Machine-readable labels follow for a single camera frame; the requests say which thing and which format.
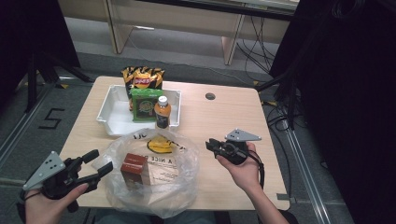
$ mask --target chip bag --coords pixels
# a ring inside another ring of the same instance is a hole
[[[125,82],[125,89],[129,99],[129,109],[134,108],[133,96],[130,93],[131,89],[163,89],[163,74],[161,68],[149,68],[146,66],[125,67],[121,74]]]

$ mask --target white tray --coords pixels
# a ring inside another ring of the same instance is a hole
[[[180,119],[181,91],[163,90],[172,106],[169,130],[177,130]],[[112,85],[96,120],[102,123],[109,135],[122,136],[143,128],[155,128],[155,122],[133,122],[133,112],[129,110],[129,100],[125,86]]]

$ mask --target gray carpet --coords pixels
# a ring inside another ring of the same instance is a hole
[[[78,57],[82,67],[80,70],[92,78],[98,76],[119,77],[120,70],[125,66],[146,65],[163,68],[165,70],[164,80],[246,88],[253,87],[253,80],[243,71],[217,69],[216,72],[214,72],[210,69],[187,65],[151,63],[143,60],[85,53],[79,53]],[[57,70],[60,76],[71,77],[71,75],[66,73],[63,69]],[[262,74],[249,75],[261,81],[270,79],[268,76]],[[42,106],[38,109],[32,123],[23,134],[21,141],[9,155],[4,165],[0,167],[0,197],[2,198],[0,203],[0,213],[2,214],[0,218],[2,218],[3,221],[5,218],[4,215],[7,214],[9,223],[20,223],[16,210],[13,207],[11,207],[8,212],[8,208],[14,202],[18,192],[19,183],[24,181],[52,150],[60,152],[78,116],[78,112],[91,89],[90,85],[80,80],[68,80],[66,82],[69,84],[68,88],[53,88],[50,91]],[[2,120],[2,125],[0,127],[0,142],[5,141],[13,127],[23,115],[24,108],[26,107],[26,89],[27,88],[24,86],[16,92],[14,98],[9,102],[7,109],[1,111],[0,118]],[[274,100],[273,94],[275,90],[276,87],[272,87],[266,91],[262,91],[260,93],[261,99],[263,101]],[[53,117],[61,119],[62,121],[58,124],[56,129],[40,129],[40,126],[54,125],[53,120],[45,120],[45,117],[52,108],[64,109],[64,111],[54,111],[52,113]],[[268,115],[272,109],[272,106],[263,106],[266,115]],[[276,113],[271,114],[271,118],[276,116]],[[319,192],[325,201],[332,223],[353,223],[342,196],[332,180],[332,176],[320,165],[321,156],[315,145],[315,141],[311,138],[307,125],[304,123],[304,117],[298,117],[295,121],[298,124],[296,125],[296,133],[299,137],[301,147],[304,150],[304,155],[306,156],[310,171],[318,185]],[[279,137],[284,150],[276,137]],[[272,138],[286,188],[288,189],[289,185],[291,185],[289,194],[293,201],[295,201],[291,204],[289,211],[297,217],[300,223],[318,223],[318,219],[306,192],[304,181],[301,178],[301,173],[296,165],[294,155],[290,150],[290,144],[285,133],[276,131],[276,133],[272,133]],[[83,223],[87,212],[88,208],[81,208],[75,214],[65,214],[62,223]],[[92,209],[89,220],[92,219],[94,213],[95,210]],[[257,223],[257,217],[254,211],[232,211],[230,217],[233,224]]]

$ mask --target wire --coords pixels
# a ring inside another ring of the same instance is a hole
[[[262,163],[262,159],[260,158],[259,154],[257,154],[257,152],[250,149],[247,151],[246,155],[248,155],[255,162],[257,162],[257,164],[259,164],[260,186],[262,187],[262,189],[264,189],[265,169],[264,169],[264,163]],[[257,220],[259,221],[259,224],[262,224],[262,220],[260,219],[259,215],[257,215]]]
[[[255,26],[255,24],[254,24],[254,21],[253,21],[253,17],[252,16],[250,16],[250,20],[251,20],[251,23],[252,23],[252,25],[253,25],[253,29],[254,29],[254,31],[255,31],[255,33],[256,33],[256,40],[258,40],[259,41],[259,43],[260,43],[260,46],[262,47],[262,53],[263,53],[263,55],[264,55],[264,60],[265,60],[265,62],[266,62],[266,65],[267,65],[267,67],[269,68],[269,69],[271,69],[271,64],[269,63],[269,57],[266,55],[266,53],[265,53],[265,51],[267,51],[267,52],[269,52],[268,51],[268,49],[264,46],[264,44],[263,44],[263,30],[262,30],[262,27],[264,26],[264,18],[262,18],[262,20],[261,20],[261,29],[260,29],[260,31],[257,33],[257,29],[256,29],[256,26]]]
[[[280,108],[281,106],[284,106],[284,107],[287,108],[286,105],[279,104],[279,106],[274,107],[274,108],[270,111],[270,113],[267,115],[266,120],[267,120],[267,124],[268,124],[268,125],[275,126],[276,129],[277,129],[278,131],[283,132],[283,131],[286,131],[286,130],[289,129],[289,124],[287,125],[286,128],[279,128],[278,123],[279,123],[280,121],[283,121],[283,120],[287,119],[287,116],[286,116],[286,115],[283,115],[283,114],[282,114],[282,115],[280,115],[280,116],[278,116],[278,117],[275,117],[275,118],[273,118],[273,119],[269,119],[269,117],[271,116],[271,114],[274,112],[275,109],[277,109],[277,110],[279,110],[279,111],[282,110],[282,109]],[[294,114],[294,115],[293,115],[294,118],[303,117],[303,116],[304,116],[303,113],[297,113],[297,114]],[[293,120],[293,123],[295,123],[297,126],[299,126],[299,127],[301,127],[301,128],[308,128],[307,125],[302,125],[302,124],[298,123],[295,119]]]
[[[237,43],[236,44],[236,46],[241,50],[241,52],[247,57],[247,59],[245,60],[245,73],[247,74],[247,76],[250,78],[250,79],[253,79],[253,80],[257,80],[257,81],[260,81],[260,82],[266,82],[267,80],[258,80],[257,78],[253,78],[253,77],[251,77],[250,76],[250,74],[248,73],[248,70],[247,70],[247,65],[248,65],[248,60],[251,60],[253,63],[255,63],[258,67],[260,67],[260,69],[261,70],[263,70],[266,74],[268,74],[269,73],[269,71],[267,70],[267,68],[265,68],[262,64],[260,64],[255,58],[253,58],[252,56],[250,56],[248,53],[246,53],[240,46],[239,46],[239,44]]]
[[[255,34],[256,34],[256,41],[254,42],[253,47],[251,47],[251,49],[249,50],[249,54],[248,54],[248,57],[249,57],[249,59],[251,60],[253,57],[251,57],[250,54],[253,52],[254,47],[256,46],[256,44],[257,44],[258,42],[259,42],[260,46],[262,45],[262,43],[261,43],[261,41],[260,41],[259,34],[257,34],[256,26],[254,25],[253,19],[252,19],[252,17],[250,17],[250,18],[251,18],[251,22],[252,22],[252,25],[253,25],[253,28],[254,28],[254,32],[255,32]],[[246,44],[245,44],[245,39],[243,39],[242,41],[243,41],[245,47],[248,49],[248,47],[247,47]],[[263,65],[261,65],[260,63],[259,63],[259,65],[260,65],[260,68],[261,68],[264,72],[266,72],[266,73],[268,74],[268,73],[269,73],[268,63],[267,63],[267,61],[266,61],[266,57],[263,57],[263,58],[264,58],[264,60],[265,60],[265,62],[266,62],[267,67],[265,68],[265,67],[264,67]]]
[[[36,193],[34,193],[34,194],[32,194],[32,195],[29,195],[29,196],[26,197],[24,200],[27,201],[28,199],[33,198],[33,197],[35,197],[36,195],[39,195],[39,194],[41,194],[41,191],[36,192]]]
[[[268,113],[268,115],[267,115],[267,120],[269,120],[271,114],[272,114],[276,109],[278,109],[278,107],[279,107],[279,105],[278,105],[278,106],[275,106],[275,107]],[[285,116],[278,116],[278,117],[276,117],[276,118],[274,118],[274,119],[271,119],[271,120],[274,121],[274,120],[276,120],[276,119],[282,119],[283,117],[285,117]],[[276,131],[273,129],[272,124],[270,124],[270,122],[267,121],[267,126],[268,126],[268,129],[273,133],[273,135],[274,135],[274,137],[276,138],[277,142],[280,144],[280,147],[281,147],[281,149],[282,149],[282,152],[283,152],[283,154],[284,154],[284,156],[285,156],[286,165],[287,165],[287,170],[288,170],[288,175],[289,175],[289,184],[288,184],[287,193],[289,194],[289,197],[291,198],[291,169],[290,169],[290,160],[289,160],[288,154],[287,154],[287,152],[286,152],[286,149],[285,149],[285,147],[283,146],[282,141],[280,140],[280,138],[279,138],[279,136],[277,135]]]
[[[332,7],[332,15],[338,20],[356,18],[363,11],[365,0],[338,0]]]
[[[245,47],[246,49],[249,49],[248,46],[247,46],[247,44],[245,43],[245,39],[242,39],[242,43],[244,44],[244,47]],[[265,57],[264,54],[260,54],[260,53],[254,52],[254,51],[252,51],[251,53],[252,53],[252,54],[255,54],[255,55],[257,55],[257,56],[260,56],[260,57]]]

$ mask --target food package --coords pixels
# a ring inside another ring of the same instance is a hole
[[[153,89],[161,90],[163,88],[164,71],[161,68],[149,68],[146,66],[125,67],[121,74],[125,82],[125,89],[129,98],[129,109],[134,108],[133,96],[130,94],[131,89]]]
[[[174,143],[170,146],[171,153],[159,154],[148,149],[148,142],[157,141],[159,136],[160,142]],[[101,181],[113,208],[122,212],[148,213],[169,218],[185,211],[195,202],[199,152],[198,146],[178,133],[164,129],[141,129],[113,141],[92,163],[92,167],[97,170],[104,164],[113,162],[113,171]],[[134,182],[133,188],[128,188],[125,184],[120,169],[128,153],[147,159],[147,166],[144,165],[141,173],[143,184]],[[149,184],[145,184],[146,174]]]
[[[144,169],[148,169],[146,157],[126,154],[120,170],[128,189],[137,189],[136,184],[149,183],[149,180],[142,176]]]
[[[155,121],[154,106],[158,98],[163,95],[163,90],[131,89],[133,99],[134,122]]]

